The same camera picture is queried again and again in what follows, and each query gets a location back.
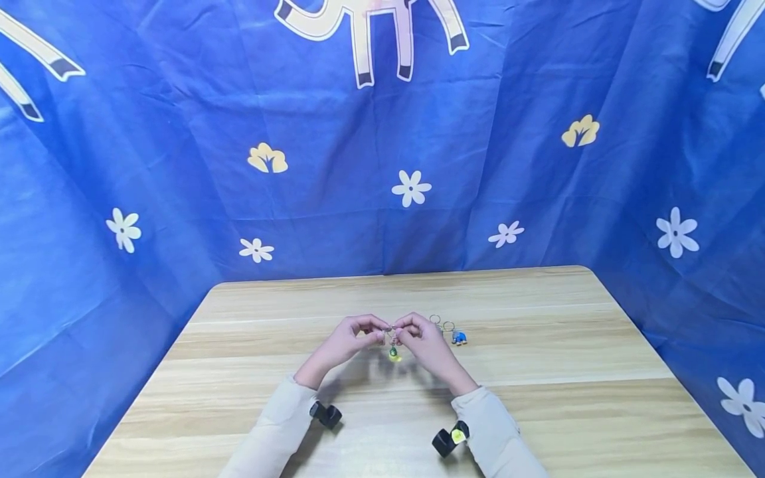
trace keychain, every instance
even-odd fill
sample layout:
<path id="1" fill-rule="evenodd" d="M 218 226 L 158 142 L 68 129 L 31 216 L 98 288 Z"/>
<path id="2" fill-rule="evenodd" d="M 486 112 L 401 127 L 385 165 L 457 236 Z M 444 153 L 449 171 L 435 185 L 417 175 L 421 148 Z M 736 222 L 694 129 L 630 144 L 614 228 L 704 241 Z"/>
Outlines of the keychain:
<path id="1" fill-rule="evenodd" d="M 388 360 L 390 360 L 393 363 L 401 362 L 402 358 L 399 355 L 399 351 L 396 349 L 396 344 L 399 342 L 399 339 L 396 338 L 396 334 L 393 332 L 393 329 L 386 330 L 385 333 L 390 339 L 390 350 L 388 350 Z"/>
<path id="2" fill-rule="evenodd" d="M 433 314 L 433 315 L 431 315 L 428 318 L 428 320 L 431 321 L 431 324 L 435 324 L 435 326 L 438 327 L 438 329 L 441 331 L 441 335 L 444 334 L 444 328 L 441 327 L 441 316 L 440 315 Z"/>
<path id="3" fill-rule="evenodd" d="M 451 332 L 451 342 L 454 345 L 460 346 L 467 344 L 467 337 L 464 332 L 454 327 L 454 322 L 444 322 L 444 330 Z"/>

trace wood grain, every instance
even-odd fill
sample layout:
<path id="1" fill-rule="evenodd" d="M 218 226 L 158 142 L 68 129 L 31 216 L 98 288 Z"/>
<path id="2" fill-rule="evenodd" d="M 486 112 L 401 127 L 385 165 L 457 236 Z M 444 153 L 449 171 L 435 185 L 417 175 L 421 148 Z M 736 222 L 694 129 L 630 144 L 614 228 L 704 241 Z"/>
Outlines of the wood grain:
<path id="1" fill-rule="evenodd" d="M 583 268 L 224 284 L 200 305 L 88 478 L 215 477 L 277 384 L 346 315 L 439 314 L 460 361 L 505 402 L 554 478 L 753 476 L 614 299 Z M 451 396 L 407 351 L 367 350 L 327 377 L 343 412 L 283 476 L 481 476 L 430 445 Z"/>

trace beige sleeve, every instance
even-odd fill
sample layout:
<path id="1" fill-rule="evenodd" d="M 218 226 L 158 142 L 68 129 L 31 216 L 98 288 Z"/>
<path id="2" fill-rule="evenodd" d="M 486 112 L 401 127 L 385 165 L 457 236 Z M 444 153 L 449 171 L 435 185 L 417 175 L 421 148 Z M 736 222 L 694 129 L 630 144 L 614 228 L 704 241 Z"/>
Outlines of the beige sleeve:
<path id="1" fill-rule="evenodd" d="M 467 446 L 486 478 L 548 478 L 523 443 L 518 424 L 502 401 L 484 387 L 451 403 L 470 432 Z"/>
<path id="2" fill-rule="evenodd" d="M 219 478 L 279 478 L 313 418 L 316 391 L 287 378 L 263 408 Z"/>

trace blue backdrop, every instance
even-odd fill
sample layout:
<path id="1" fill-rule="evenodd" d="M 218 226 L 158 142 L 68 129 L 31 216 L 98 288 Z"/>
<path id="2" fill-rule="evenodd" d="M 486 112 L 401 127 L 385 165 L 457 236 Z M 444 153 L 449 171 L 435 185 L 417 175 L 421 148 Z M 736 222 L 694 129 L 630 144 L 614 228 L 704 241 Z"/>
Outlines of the blue backdrop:
<path id="1" fill-rule="evenodd" d="M 0 463 L 221 281 L 592 268 L 765 476 L 765 0 L 0 1 Z"/>

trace yellow sticker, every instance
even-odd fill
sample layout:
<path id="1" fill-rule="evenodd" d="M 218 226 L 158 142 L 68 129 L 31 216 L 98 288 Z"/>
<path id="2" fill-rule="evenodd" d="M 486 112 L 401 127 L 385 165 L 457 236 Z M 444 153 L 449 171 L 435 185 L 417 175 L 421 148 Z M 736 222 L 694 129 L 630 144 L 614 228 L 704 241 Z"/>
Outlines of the yellow sticker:
<path id="1" fill-rule="evenodd" d="M 462 430 L 460 430 L 459 428 L 451 431 L 451 440 L 454 442 L 455 445 L 459 445 L 466 439 L 467 438 L 465 437 L 465 434 L 462 433 Z"/>

